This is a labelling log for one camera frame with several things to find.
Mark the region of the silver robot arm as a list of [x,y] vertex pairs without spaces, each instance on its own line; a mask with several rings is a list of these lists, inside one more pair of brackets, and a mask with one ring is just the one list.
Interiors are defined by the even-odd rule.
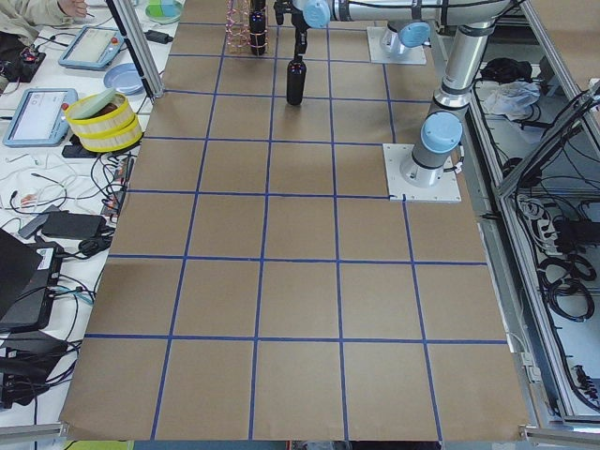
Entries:
[[400,55],[422,46],[429,35],[430,25],[427,22],[391,21],[380,38],[380,46],[389,55]]
[[303,100],[307,67],[303,60],[308,30],[331,22],[384,21],[381,49],[398,54],[422,46],[432,33],[455,31],[447,58],[436,64],[439,86],[432,94],[420,140],[399,165],[403,179],[419,188],[435,186],[463,134],[463,118],[472,99],[473,81],[496,21],[508,1],[277,1],[276,21],[289,16],[295,30],[293,59],[287,71],[287,101]]

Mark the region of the person beige sleeve forearm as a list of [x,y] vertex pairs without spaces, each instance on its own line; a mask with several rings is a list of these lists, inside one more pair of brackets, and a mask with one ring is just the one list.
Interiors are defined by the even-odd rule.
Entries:
[[59,26],[72,23],[57,1],[2,0],[1,32],[31,42],[38,35],[39,26]]

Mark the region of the person hand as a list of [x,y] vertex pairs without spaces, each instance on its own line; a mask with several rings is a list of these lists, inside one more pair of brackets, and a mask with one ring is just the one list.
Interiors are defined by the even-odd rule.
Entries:
[[88,6],[84,0],[57,0],[61,11],[71,18],[85,18]]

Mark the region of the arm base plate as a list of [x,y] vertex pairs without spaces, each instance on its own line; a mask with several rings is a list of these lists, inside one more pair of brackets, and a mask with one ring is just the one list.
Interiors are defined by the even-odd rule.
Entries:
[[388,198],[395,202],[460,203],[461,195],[450,157],[437,169],[425,169],[413,160],[412,144],[382,146]]
[[423,66],[427,63],[424,45],[429,36],[426,22],[413,22],[398,31],[388,26],[370,26],[367,28],[370,62]]

